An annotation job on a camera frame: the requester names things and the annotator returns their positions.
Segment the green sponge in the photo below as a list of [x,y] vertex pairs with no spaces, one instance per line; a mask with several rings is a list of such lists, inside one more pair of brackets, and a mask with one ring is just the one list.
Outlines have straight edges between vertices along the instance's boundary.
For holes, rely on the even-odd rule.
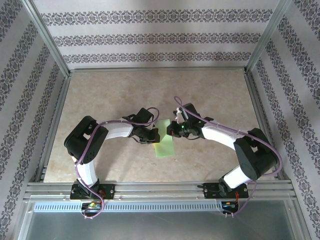
[[155,156],[157,158],[176,155],[174,141],[172,136],[167,135],[167,127],[170,125],[170,119],[159,120],[156,128],[159,129],[160,142],[154,144]]

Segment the enclosure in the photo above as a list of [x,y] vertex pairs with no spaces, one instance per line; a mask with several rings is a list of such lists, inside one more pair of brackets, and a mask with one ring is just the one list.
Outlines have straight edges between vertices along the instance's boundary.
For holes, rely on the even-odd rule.
[[[320,239],[318,0],[0,7],[0,239]],[[235,129],[260,128],[282,171],[259,178],[245,210],[225,219],[222,201],[197,186],[236,167],[233,150],[174,138],[174,154],[156,157],[153,144],[109,139],[95,166],[114,197],[84,219],[83,202],[70,200],[67,135],[87,115],[156,107],[174,120],[174,96]]]

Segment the white wall panel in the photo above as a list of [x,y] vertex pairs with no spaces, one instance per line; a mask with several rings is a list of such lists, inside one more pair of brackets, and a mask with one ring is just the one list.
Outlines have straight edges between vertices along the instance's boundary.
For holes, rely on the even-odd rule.
[[19,0],[0,2],[0,240],[12,239],[64,77]]
[[[244,67],[278,2],[36,0],[35,4],[69,68],[74,69],[177,65]],[[190,56],[205,52],[218,57],[173,57],[163,61],[129,58],[141,54],[184,53]],[[225,53],[236,56],[245,53],[246,57],[219,56]],[[95,58],[110,54],[122,55],[116,61]],[[76,61],[70,60],[73,56],[77,57]]]
[[320,239],[319,16],[318,0],[293,0],[252,71],[312,239]]

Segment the damask pattern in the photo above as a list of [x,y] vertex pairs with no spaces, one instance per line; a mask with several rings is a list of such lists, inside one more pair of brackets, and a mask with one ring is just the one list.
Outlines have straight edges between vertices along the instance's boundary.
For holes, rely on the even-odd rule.
[[41,14],[47,26],[87,24],[140,24],[140,23],[213,23],[251,22],[266,23],[271,9],[184,9],[53,12]]
[[251,52],[148,52],[63,55],[67,64],[169,61],[247,61]]
[[296,65],[299,67],[310,93],[316,100],[316,104],[320,105],[320,75],[286,16],[278,24],[278,30],[286,42]]
[[40,129],[45,118],[46,110],[49,105],[55,83],[57,82],[59,72],[60,69],[57,63],[55,63],[44,89],[42,98],[40,100],[38,110],[34,117],[27,142],[25,143],[25,148],[23,149],[23,154],[21,155],[21,159],[19,161],[19,166],[14,174],[14,181],[12,181],[12,186],[10,187],[7,201],[3,206],[4,211],[1,212],[0,239],[6,238],[6,232],[8,231],[8,227],[12,221],[11,217],[14,214],[13,211],[16,208],[18,197],[21,193],[21,187],[23,186],[23,182],[25,180],[26,170],[28,169],[29,162],[32,159],[34,147],[36,145],[37,138],[40,133]]
[[55,36],[58,47],[132,44],[256,44],[260,33],[150,33]]
[[[315,228],[315,234],[318,238],[320,238],[320,212],[319,207],[316,206],[317,200],[313,196],[313,191],[310,189],[310,183],[308,182],[308,177],[306,176],[306,171],[302,167],[302,163],[300,157],[297,153],[295,143],[293,142],[293,138],[288,129],[287,122],[284,118],[283,112],[280,108],[279,101],[277,100],[275,91],[271,85],[271,81],[269,79],[266,68],[261,60],[258,60],[256,64],[256,69],[259,74],[259,77],[262,81],[262,85],[265,91],[265,94],[268,98],[268,102],[270,104],[273,117],[277,124],[277,128],[281,135],[282,142],[284,144],[284,148],[287,152],[288,159],[291,163],[291,168],[293,169],[293,174],[296,177],[296,182],[298,183],[298,187],[301,191],[301,195],[303,196],[303,202],[306,205],[306,210],[309,212],[309,218],[313,222],[313,227]],[[258,94],[258,99],[260,101],[261,106],[263,105],[261,98],[259,96],[258,88],[253,80],[253,85]]]
[[[261,100],[260,94],[259,94],[259,92],[258,92],[258,88],[257,88],[256,82],[255,82],[255,79],[254,79],[254,75],[252,74],[251,71],[249,72],[249,75],[250,75],[250,77],[251,77],[251,79],[252,79],[252,83],[253,83],[253,86],[254,86],[254,89],[255,89],[257,98],[258,98],[258,100],[259,100],[259,104],[260,104],[260,106],[261,106],[261,111],[262,111],[262,114],[263,114],[263,118],[264,118],[264,121],[265,121],[265,123],[266,123],[267,130],[268,130],[268,135],[270,136],[270,140],[271,140],[270,142],[272,143],[272,146],[275,147],[276,144],[275,144],[275,140],[274,140],[274,137],[273,137],[273,133],[272,133],[272,131],[271,131],[270,123],[269,123],[269,120],[268,120],[268,118],[267,118],[267,114],[266,114],[264,105],[262,104],[262,100]],[[289,178],[288,175],[286,174],[284,168],[281,169],[281,173],[282,173],[283,179],[282,179],[282,178],[279,178],[280,180],[290,180],[290,178]]]
[[0,43],[23,8],[20,0],[6,0],[0,10]]
[[315,0],[294,0],[294,4],[303,14],[311,30],[314,31],[316,38],[320,41],[320,7]]
[[16,81],[18,72],[22,64],[24,63],[26,56],[34,43],[38,30],[34,23],[30,21],[26,27],[16,49],[14,50],[12,57],[10,58],[6,68],[3,70],[3,74],[0,79],[0,111],[5,104],[6,98],[10,93],[12,83]]
[[45,68],[46,62],[50,55],[50,51],[46,45],[44,45],[40,51],[40,54],[36,60],[33,70],[30,74],[27,84],[24,87],[21,99],[16,106],[16,111],[13,114],[12,122],[10,122],[6,135],[3,138],[3,143],[1,143],[0,148],[0,180],[2,179],[2,174],[6,170],[6,165],[11,157],[11,152],[13,151],[13,146],[16,144],[16,139],[20,132],[20,127],[22,126],[25,116],[29,109],[30,103],[32,101],[33,95],[36,91],[38,82]]
[[36,177],[37,177],[37,174],[40,170],[40,162],[41,162],[41,159],[42,159],[42,156],[45,152],[45,147],[46,147],[46,144],[47,144],[47,140],[48,140],[48,137],[49,137],[49,133],[50,133],[50,128],[51,128],[51,125],[53,123],[53,120],[54,120],[54,117],[55,117],[55,113],[56,113],[56,109],[57,109],[57,105],[58,105],[58,101],[59,101],[59,98],[60,98],[60,94],[61,94],[61,91],[62,91],[62,88],[64,86],[64,82],[65,82],[65,79],[63,79],[62,81],[62,84],[61,84],[61,87],[60,87],[60,90],[59,90],[59,94],[58,94],[58,97],[56,99],[56,102],[55,102],[55,105],[54,105],[54,110],[52,112],[52,116],[51,116],[51,120],[50,120],[50,124],[49,124],[49,127],[48,127],[48,130],[46,131],[46,135],[45,135],[45,140],[44,140],[44,143],[43,143],[43,146],[42,146],[42,150],[41,150],[41,153],[40,153],[40,157],[39,157],[39,160],[38,160],[38,163],[36,165],[36,170],[34,171],[34,174],[30,180],[30,182],[35,182],[36,180]]
[[309,118],[306,116],[307,113],[304,106],[296,93],[295,86],[290,79],[274,42],[270,40],[265,46],[265,49],[280,80],[281,86],[283,87],[286,99],[289,101],[295,121],[297,122],[300,132],[302,133],[302,138],[305,141],[305,145],[308,147],[308,151],[312,156],[311,159],[314,161],[313,164],[315,168],[318,169],[318,174],[320,174],[320,143],[317,142],[318,138],[315,137],[315,130],[312,128],[311,123],[309,123]]

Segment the floor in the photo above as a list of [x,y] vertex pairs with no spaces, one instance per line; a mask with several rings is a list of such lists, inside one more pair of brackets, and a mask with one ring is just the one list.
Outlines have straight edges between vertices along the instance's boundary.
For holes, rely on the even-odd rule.
[[[64,140],[87,115],[115,120],[157,107],[159,119],[174,119],[177,104],[193,103],[203,117],[250,130],[258,127],[243,71],[117,71],[73,73],[60,118],[45,182],[73,182],[74,163]],[[230,148],[209,140],[174,138],[175,156],[156,158],[152,144],[113,138],[103,143],[95,158],[100,181],[217,180],[238,165]]]

